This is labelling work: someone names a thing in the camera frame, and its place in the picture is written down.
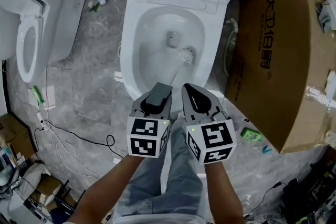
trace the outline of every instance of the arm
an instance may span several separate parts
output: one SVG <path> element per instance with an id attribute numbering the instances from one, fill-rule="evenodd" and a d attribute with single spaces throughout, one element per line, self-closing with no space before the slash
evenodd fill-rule
<path id="1" fill-rule="evenodd" d="M 210 210 L 216 224 L 243 224 L 243 208 L 221 162 L 205 165 Z"/>
<path id="2" fill-rule="evenodd" d="M 122 159 L 84 193 L 68 221 L 75 224 L 100 224 L 117 203 L 142 160 L 142 157 L 129 155 Z"/>

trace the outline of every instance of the toilet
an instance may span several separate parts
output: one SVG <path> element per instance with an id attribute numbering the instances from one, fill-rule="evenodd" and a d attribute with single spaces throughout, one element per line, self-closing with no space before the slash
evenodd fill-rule
<path id="1" fill-rule="evenodd" d="M 173 86 L 171 111 L 182 109 L 182 85 L 203 86 L 210 75 L 229 1 L 127 0 L 120 61 L 132 99 L 161 82 Z"/>
<path id="2" fill-rule="evenodd" d="M 0 0 L 19 25 L 13 25 L 7 46 L 16 46 L 18 71 L 22 79 L 34 82 L 55 61 L 71 52 L 85 0 Z M 0 17 L 0 27 L 6 24 Z"/>

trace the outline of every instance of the light blue jeans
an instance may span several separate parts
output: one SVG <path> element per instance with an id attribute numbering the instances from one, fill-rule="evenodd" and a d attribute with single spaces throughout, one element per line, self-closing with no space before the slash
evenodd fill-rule
<path id="1" fill-rule="evenodd" d="M 171 129 L 172 164 L 166 192 L 161 193 L 160 177 L 167 145 L 159 158 L 145 158 L 140 164 L 116 205 L 113 220 L 131 215 L 170 213 L 205 219 L 203 184 L 186 143 L 183 122 L 183 118 L 177 119 Z"/>

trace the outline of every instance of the marble floor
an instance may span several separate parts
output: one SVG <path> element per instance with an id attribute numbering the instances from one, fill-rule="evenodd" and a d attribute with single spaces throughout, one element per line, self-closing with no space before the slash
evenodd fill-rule
<path id="1" fill-rule="evenodd" d="M 82 137 L 106 143 L 106 136 L 112 134 L 112 147 L 120 155 L 127 153 L 125 138 L 127 116 L 132 99 L 120 81 L 120 59 L 118 48 L 121 44 L 126 0 L 108 0 L 97 12 L 89 12 L 86 0 L 79 24 L 76 41 L 70 56 L 63 61 L 49 65 L 34 84 L 26 84 L 20 78 L 16 59 L 8 61 L 8 91 L 13 112 L 31 128 L 41 127 L 37 118 L 38 110 L 29 105 L 28 88 L 36 85 L 39 89 L 54 86 L 55 107 L 48 111 L 41 108 L 44 119 L 54 125 L 66 128 Z M 227 17 L 238 18 L 239 1 L 228 4 Z M 222 58 L 231 25 L 224 25 L 221 41 L 212 73 L 205 88 L 213 90 L 223 99 L 227 77 L 222 71 Z M 232 158 L 224 162 L 230 180 L 243 204 L 244 213 L 249 213 L 259 204 L 264 193 L 276 182 L 287 183 L 294 177 L 302 178 L 309 171 L 309 164 L 317 161 L 323 148 L 280 155 L 275 150 L 268 154 L 262 148 L 269 143 L 250 143 L 242 140 L 239 133 L 244 116 L 225 98 L 223 107 L 232 116 L 237 129 L 238 146 Z M 54 176 L 65 182 L 70 180 L 72 195 L 79 198 L 97 179 L 108 172 L 120 159 L 104 146 L 87 143 L 65 131 L 37 131 L 41 158 Z M 167 179 L 170 154 L 162 174 L 163 188 Z M 199 167 L 199 176 L 206 187 L 204 167 Z M 265 202 L 256 210 L 263 214 L 277 208 L 281 187 L 270 191 Z"/>

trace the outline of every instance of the white shirt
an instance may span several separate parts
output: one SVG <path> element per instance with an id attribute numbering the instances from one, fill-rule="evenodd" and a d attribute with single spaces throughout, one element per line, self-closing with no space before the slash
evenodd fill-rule
<path id="1" fill-rule="evenodd" d="M 118 218 L 113 224 L 205 224 L 199 216 L 185 214 L 135 215 Z"/>

